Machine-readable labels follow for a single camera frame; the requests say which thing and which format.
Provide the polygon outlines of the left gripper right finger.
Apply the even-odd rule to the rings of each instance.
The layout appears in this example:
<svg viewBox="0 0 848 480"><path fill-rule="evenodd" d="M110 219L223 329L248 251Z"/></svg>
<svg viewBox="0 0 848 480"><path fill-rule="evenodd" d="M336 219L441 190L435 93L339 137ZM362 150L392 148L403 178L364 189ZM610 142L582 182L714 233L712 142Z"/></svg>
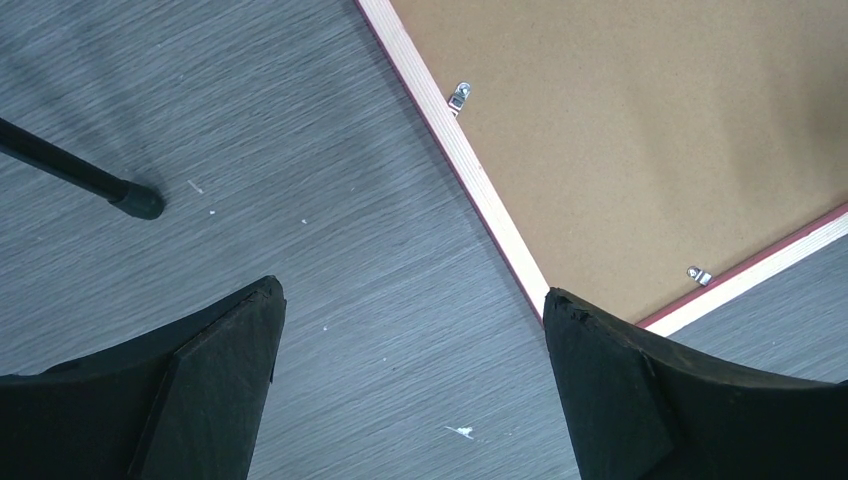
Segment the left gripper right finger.
<svg viewBox="0 0 848 480"><path fill-rule="evenodd" d="M654 334L559 288L543 325L584 479L843 479L847 386Z"/></svg>

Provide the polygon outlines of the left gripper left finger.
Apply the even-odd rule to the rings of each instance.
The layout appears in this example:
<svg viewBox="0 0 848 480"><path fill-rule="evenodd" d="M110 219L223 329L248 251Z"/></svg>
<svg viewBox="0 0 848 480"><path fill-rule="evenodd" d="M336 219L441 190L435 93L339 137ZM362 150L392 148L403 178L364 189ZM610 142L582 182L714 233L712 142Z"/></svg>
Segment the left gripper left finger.
<svg viewBox="0 0 848 480"><path fill-rule="evenodd" d="M1 379L5 479L244 479L285 321L263 277L36 375Z"/></svg>

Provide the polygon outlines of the pink wooden picture frame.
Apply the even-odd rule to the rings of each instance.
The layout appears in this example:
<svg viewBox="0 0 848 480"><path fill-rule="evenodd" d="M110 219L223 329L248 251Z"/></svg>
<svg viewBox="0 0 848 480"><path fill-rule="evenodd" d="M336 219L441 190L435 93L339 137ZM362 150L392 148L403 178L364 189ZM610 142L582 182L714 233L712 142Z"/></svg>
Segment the pink wooden picture frame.
<svg viewBox="0 0 848 480"><path fill-rule="evenodd" d="M357 4L536 315L549 284L392 4ZM840 205L638 322L667 337L847 234Z"/></svg>

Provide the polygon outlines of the brown cardboard backing board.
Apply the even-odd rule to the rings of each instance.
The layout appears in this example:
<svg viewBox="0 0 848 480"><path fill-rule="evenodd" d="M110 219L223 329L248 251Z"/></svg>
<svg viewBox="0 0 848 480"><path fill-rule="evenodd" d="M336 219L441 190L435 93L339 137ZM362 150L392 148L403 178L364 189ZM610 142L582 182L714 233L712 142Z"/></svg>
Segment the brown cardboard backing board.
<svg viewBox="0 0 848 480"><path fill-rule="evenodd" d="M638 321L847 198L843 1L398 1L550 285Z"/></svg>

